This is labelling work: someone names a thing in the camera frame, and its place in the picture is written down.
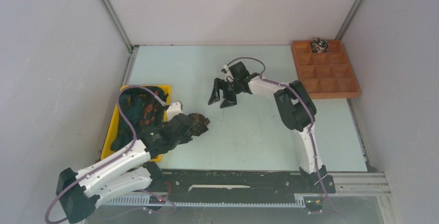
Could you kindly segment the dark key-patterned tie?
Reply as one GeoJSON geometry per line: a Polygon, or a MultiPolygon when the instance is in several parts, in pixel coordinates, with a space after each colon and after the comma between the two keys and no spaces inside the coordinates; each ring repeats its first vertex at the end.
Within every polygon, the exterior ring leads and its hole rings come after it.
{"type": "Polygon", "coordinates": [[[193,120],[193,125],[191,127],[192,136],[199,137],[209,130],[208,125],[210,124],[210,120],[204,115],[191,113],[188,116],[193,120]]]}

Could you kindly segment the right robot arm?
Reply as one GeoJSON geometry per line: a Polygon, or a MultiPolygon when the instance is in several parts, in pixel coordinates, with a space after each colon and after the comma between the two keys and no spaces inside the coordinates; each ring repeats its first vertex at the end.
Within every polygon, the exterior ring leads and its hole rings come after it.
{"type": "Polygon", "coordinates": [[[273,97],[283,124],[298,137],[301,185],[308,192],[316,191],[327,175],[315,141],[316,107],[304,85],[295,80],[289,84],[266,79],[262,73],[249,73],[241,59],[222,69],[224,78],[214,79],[208,104],[221,102],[220,108],[237,105],[237,95],[248,93],[273,97]]]}

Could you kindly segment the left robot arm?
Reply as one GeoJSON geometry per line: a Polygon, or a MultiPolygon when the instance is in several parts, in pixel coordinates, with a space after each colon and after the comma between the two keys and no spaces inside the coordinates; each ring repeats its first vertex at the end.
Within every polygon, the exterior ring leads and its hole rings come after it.
{"type": "Polygon", "coordinates": [[[192,140],[193,119],[180,113],[158,127],[145,127],[126,146],[87,168],[67,168],[58,178],[56,197],[69,223],[88,218],[111,198],[148,188],[158,191],[164,175],[152,158],[192,140]]]}

